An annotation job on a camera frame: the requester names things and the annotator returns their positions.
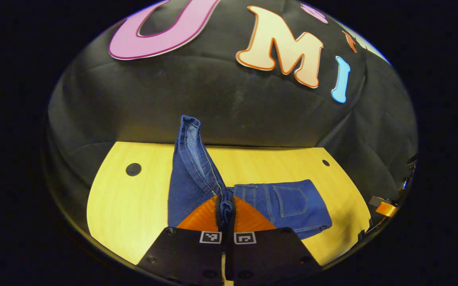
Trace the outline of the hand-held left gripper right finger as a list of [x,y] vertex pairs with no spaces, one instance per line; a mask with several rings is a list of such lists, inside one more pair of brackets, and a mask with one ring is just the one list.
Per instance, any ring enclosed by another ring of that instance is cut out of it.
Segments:
[[238,197],[231,203],[228,279],[234,284],[293,284],[322,271],[291,228],[275,228]]

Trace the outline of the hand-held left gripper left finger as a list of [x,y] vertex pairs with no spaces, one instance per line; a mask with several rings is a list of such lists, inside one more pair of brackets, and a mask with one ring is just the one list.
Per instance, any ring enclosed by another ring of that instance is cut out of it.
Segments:
[[165,227],[138,268],[178,286],[222,286],[227,238],[220,223],[219,197],[212,197],[177,227]]

